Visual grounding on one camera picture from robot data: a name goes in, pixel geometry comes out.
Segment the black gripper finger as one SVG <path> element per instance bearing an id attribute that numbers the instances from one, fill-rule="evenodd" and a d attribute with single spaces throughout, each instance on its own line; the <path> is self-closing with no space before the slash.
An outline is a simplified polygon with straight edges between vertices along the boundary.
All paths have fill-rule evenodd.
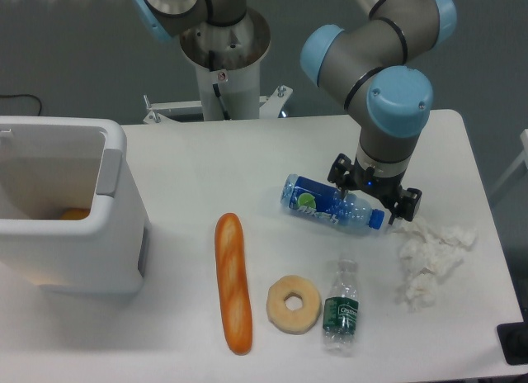
<path id="1" fill-rule="evenodd" d="M 412 222 L 421 203 L 422 191 L 417 188 L 398 190 L 389 198 L 387 209 L 391 215 L 389 224 L 392 225 L 395 220 L 406 220 Z"/>
<path id="2" fill-rule="evenodd" d="M 342 200 L 353 190 L 353 162 L 345 154 L 339 154 L 332 163 L 328 181 L 336 186 Z"/>

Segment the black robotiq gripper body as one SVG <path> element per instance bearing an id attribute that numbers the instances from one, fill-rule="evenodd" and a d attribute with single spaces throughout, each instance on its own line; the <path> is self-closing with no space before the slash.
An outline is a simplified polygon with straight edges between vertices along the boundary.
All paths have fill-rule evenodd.
<path id="1" fill-rule="evenodd" d="M 368 154 L 357 154 L 350 172 L 350 191 L 361 191 L 380 201 L 385 208 L 395 207 L 403 198 L 401 182 L 407 160 L 383 163 Z"/>

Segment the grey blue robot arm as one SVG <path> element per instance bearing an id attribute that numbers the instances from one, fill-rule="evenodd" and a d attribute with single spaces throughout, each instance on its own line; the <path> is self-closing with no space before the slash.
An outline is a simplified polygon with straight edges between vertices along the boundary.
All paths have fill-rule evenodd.
<path id="1" fill-rule="evenodd" d="M 300 66 L 360 126 L 354 158 L 340 155 L 328 174 L 342 195 L 361 191 L 393 219 L 412 220 L 422 194 L 401 184 L 433 101 L 432 86 L 410 59 L 449 38 L 457 24 L 452 0 L 357 0 L 369 20 L 348 32 L 318 28 L 304 43 Z M 271 31 L 247 0 L 133 0 L 145 27 L 178 40 L 194 65 L 208 121 L 259 115 L 260 63 Z"/>

